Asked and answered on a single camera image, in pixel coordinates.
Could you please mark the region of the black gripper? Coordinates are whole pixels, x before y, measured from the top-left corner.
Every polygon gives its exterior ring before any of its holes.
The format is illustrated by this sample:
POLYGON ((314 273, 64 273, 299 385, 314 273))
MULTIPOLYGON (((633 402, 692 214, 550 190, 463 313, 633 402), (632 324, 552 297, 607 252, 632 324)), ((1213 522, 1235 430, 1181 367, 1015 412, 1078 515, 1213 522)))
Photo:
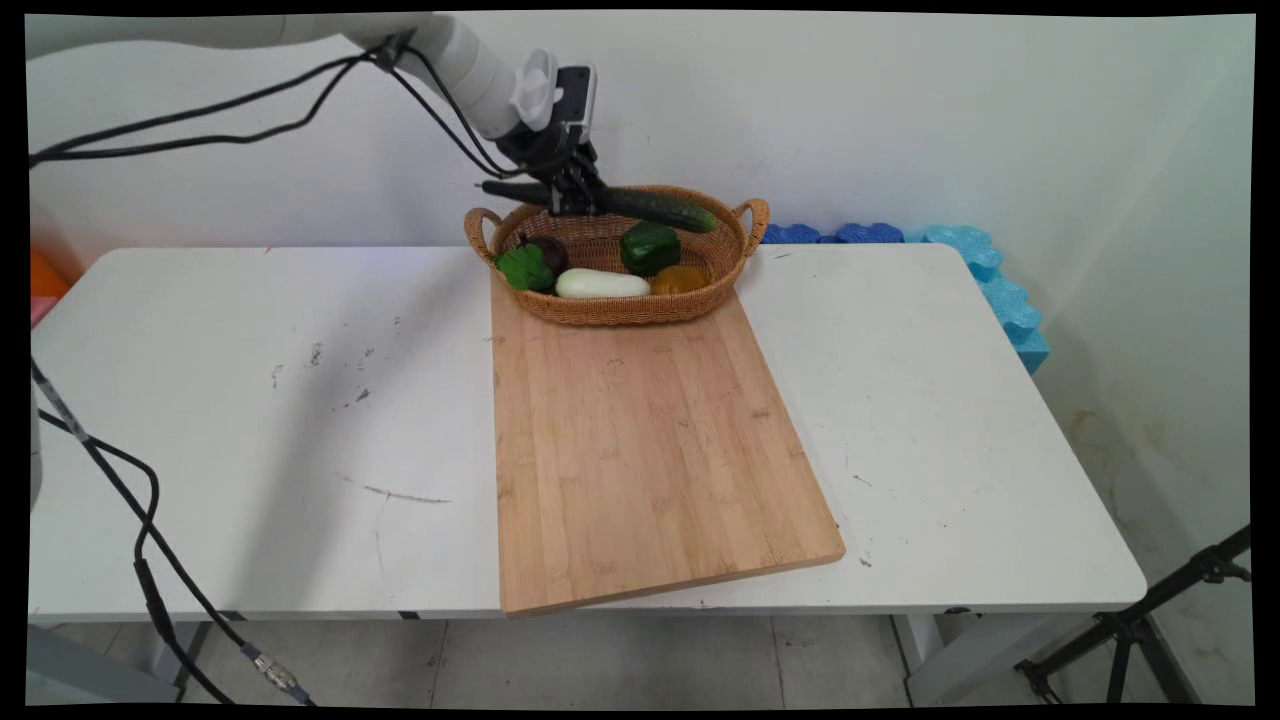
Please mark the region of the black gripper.
POLYGON ((603 213, 607 184, 596 172, 596 151, 584 123, 553 120, 535 131, 520 123, 495 141, 515 168, 504 178, 527 176, 550 188, 553 217, 594 217, 603 213))

